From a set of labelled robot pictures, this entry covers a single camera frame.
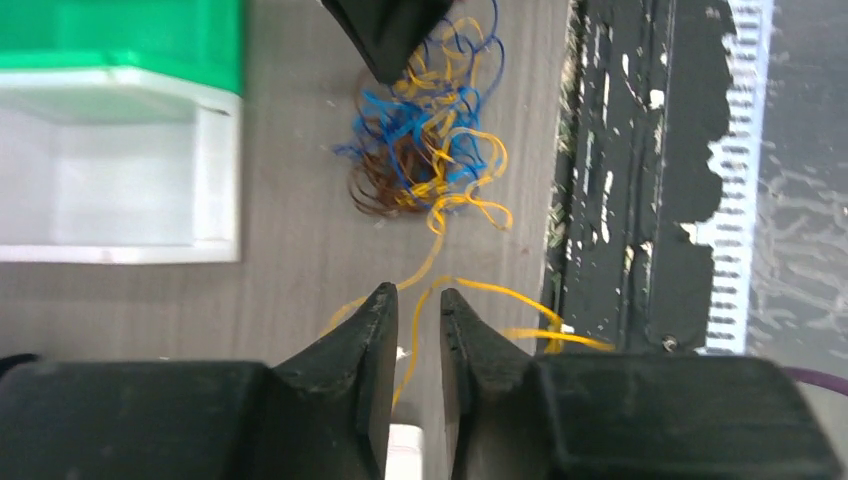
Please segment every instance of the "blue string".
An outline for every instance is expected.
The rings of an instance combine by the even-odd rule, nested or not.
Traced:
[[[454,85],[447,84],[442,89],[433,92],[428,91],[426,95],[430,98],[444,98],[455,95],[457,100],[447,106],[442,106],[442,109],[449,110],[456,115],[453,123],[454,127],[465,127],[470,130],[480,130],[480,115],[491,97],[494,90],[499,86],[504,74],[504,66],[506,63],[506,51],[501,39],[497,36],[497,28],[499,23],[499,9],[497,0],[492,0],[494,19],[492,28],[483,41],[475,43],[468,35],[461,34],[457,31],[454,23],[444,18],[440,23],[444,23],[453,30],[453,35],[450,39],[433,38],[428,36],[423,44],[423,60],[425,65],[432,61],[431,49],[440,51],[442,47],[455,48],[457,52],[468,55],[469,62],[473,65],[476,61],[476,56],[481,52],[489,51],[492,48],[497,49],[499,58],[497,59],[498,70],[494,80],[482,92],[468,86],[471,81],[471,70],[465,73],[463,82],[458,88]],[[397,178],[400,186],[404,188],[412,198],[415,198],[419,205],[430,207],[432,205],[425,204],[423,200],[415,195],[412,195],[413,185],[406,178],[400,168],[400,162],[397,158],[395,148],[391,148],[393,144],[400,141],[406,135],[412,135],[413,142],[417,148],[426,151],[427,146],[423,140],[424,125],[432,118],[428,110],[432,110],[432,102],[417,103],[413,101],[397,100],[398,96],[390,88],[390,94],[393,100],[381,100],[374,92],[363,91],[362,100],[363,106],[361,115],[358,115],[352,125],[354,140],[343,145],[336,146],[333,151],[338,156],[345,156],[354,162],[360,162],[366,154],[374,154],[380,150],[387,151],[389,154],[389,164]],[[467,185],[480,178],[483,171],[489,168],[488,159],[484,158],[480,152],[478,140],[474,135],[460,133],[455,135],[449,145],[449,155],[455,160],[455,164],[450,165],[450,171],[447,173],[447,183],[452,192],[464,192]],[[417,179],[418,181],[426,181],[426,179]]]

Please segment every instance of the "purple cable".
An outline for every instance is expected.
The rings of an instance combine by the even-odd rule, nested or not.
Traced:
[[[848,397],[848,380],[829,373],[798,367],[783,367],[789,378],[796,382],[821,387]]]

